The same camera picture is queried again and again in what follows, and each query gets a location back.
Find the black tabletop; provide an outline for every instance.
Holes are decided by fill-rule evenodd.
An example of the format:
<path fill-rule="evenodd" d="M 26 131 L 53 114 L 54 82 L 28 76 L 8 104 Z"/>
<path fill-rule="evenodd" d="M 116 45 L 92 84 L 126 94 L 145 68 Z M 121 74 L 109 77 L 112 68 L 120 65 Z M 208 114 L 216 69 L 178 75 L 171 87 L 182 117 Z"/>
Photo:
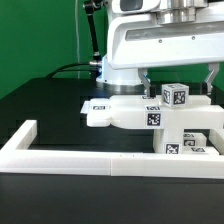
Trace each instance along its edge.
<path fill-rule="evenodd" d="M 197 85 L 191 86 L 198 93 Z M 152 152 L 152 132 L 89 128 L 85 100 L 110 97 L 90 80 L 33 79 L 0 100 L 0 144 L 38 120 L 32 149 Z M 215 88 L 213 104 L 224 104 Z M 224 181 L 0 174 L 0 223 L 222 223 Z"/>

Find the cube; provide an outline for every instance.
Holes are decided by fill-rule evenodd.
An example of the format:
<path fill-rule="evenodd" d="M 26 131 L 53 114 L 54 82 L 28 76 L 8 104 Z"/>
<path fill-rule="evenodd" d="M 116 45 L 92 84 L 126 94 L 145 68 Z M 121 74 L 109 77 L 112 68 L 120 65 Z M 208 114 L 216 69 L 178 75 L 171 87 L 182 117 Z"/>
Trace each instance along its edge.
<path fill-rule="evenodd" d="M 207 138 L 202 133 L 184 133 L 184 146 L 206 146 Z"/>
<path fill-rule="evenodd" d="M 174 83 L 162 85 L 162 101 L 168 107 L 184 107 L 188 103 L 189 86 Z"/>

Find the white block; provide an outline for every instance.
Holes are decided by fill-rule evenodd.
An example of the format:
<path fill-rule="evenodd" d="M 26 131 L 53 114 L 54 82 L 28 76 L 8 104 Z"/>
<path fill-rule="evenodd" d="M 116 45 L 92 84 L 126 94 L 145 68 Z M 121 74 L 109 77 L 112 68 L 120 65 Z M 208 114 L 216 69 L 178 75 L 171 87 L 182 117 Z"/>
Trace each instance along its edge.
<path fill-rule="evenodd" d="M 1 149 L 2 152 L 28 149 L 37 135 L 37 121 L 27 120 Z"/>
<path fill-rule="evenodd" d="M 146 96 L 142 95 L 115 95 L 110 97 L 110 105 L 119 106 L 119 105 L 163 105 L 163 99 L 161 95 L 157 95 L 156 98 L 148 99 Z M 188 96 L 188 105 L 210 105 L 211 99 L 205 95 L 189 95 Z"/>
<path fill-rule="evenodd" d="M 121 153 L 111 158 L 111 176 L 143 176 L 143 153 Z"/>
<path fill-rule="evenodd" d="M 169 128 L 154 131 L 154 151 L 163 154 L 181 154 L 183 129 Z"/>
<path fill-rule="evenodd" d="M 85 101 L 83 106 L 82 106 L 82 109 L 80 111 L 80 114 L 88 114 L 89 106 L 90 106 L 90 102 L 89 101 Z"/>
<path fill-rule="evenodd" d="M 224 129 L 211 129 L 209 133 L 209 140 L 216 147 L 216 149 L 224 154 Z"/>
<path fill-rule="evenodd" d="M 183 146 L 206 146 L 207 138 L 203 133 L 184 132 Z"/>
<path fill-rule="evenodd" d="M 175 109 L 166 106 L 159 106 L 159 108 L 153 111 L 143 105 L 111 107 L 111 124 L 125 129 L 167 129 L 170 127 L 173 129 L 221 129 L 224 124 L 224 110 L 220 106 L 188 105 Z"/>
<path fill-rule="evenodd" d="M 183 107 L 188 104 L 189 86 L 174 83 L 162 85 L 163 103 L 168 107 Z"/>
<path fill-rule="evenodd" d="M 144 154 L 144 176 L 224 178 L 224 156 Z"/>
<path fill-rule="evenodd" d="M 15 150 L 0 153 L 0 172 L 111 175 L 112 153 Z"/>
<path fill-rule="evenodd" d="M 89 127 L 107 127 L 110 125 L 110 105 L 108 99 L 92 99 L 87 114 Z"/>
<path fill-rule="evenodd" d="M 219 152 L 214 147 L 183 147 L 182 154 L 190 154 L 190 155 L 216 155 L 219 156 Z"/>

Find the black cable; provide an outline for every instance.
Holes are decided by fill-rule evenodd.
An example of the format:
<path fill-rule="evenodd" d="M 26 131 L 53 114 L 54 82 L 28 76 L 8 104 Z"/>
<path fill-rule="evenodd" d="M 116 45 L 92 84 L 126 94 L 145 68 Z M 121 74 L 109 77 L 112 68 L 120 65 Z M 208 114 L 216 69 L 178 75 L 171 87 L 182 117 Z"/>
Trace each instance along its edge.
<path fill-rule="evenodd" d="M 58 72 L 89 72 L 89 69 L 66 69 Z"/>
<path fill-rule="evenodd" d="M 73 63 L 73 64 L 69 64 L 69 65 L 64 65 L 58 69 L 56 69 L 55 71 L 49 73 L 46 78 L 50 79 L 52 78 L 55 74 L 57 74 L 58 72 L 63 71 L 66 68 L 72 68 L 72 67 L 76 67 L 76 66 L 81 66 L 81 65 L 89 65 L 89 62 L 81 62 L 81 63 Z"/>

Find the green wall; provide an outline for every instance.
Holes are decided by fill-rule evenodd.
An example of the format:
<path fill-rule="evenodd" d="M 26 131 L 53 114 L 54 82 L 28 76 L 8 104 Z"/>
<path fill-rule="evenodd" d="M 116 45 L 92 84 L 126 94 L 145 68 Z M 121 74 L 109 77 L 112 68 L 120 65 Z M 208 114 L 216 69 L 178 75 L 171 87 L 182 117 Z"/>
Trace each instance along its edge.
<path fill-rule="evenodd" d="M 92 48 L 83 2 L 79 0 L 78 6 L 80 58 L 89 61 Z M 75 0 L 1 0 L 0 11 L 0 98 L 32 78 L 77 61 Z M 95 13 L 102 54 L 106 52 L 105 18 L 105 10 Z M 150 77 L 200 82 L 207 73 L 206 65 L 194 65 L 152 69 Z M 220 73 L 215 83 L 224 90 L 224 64 Z"/>

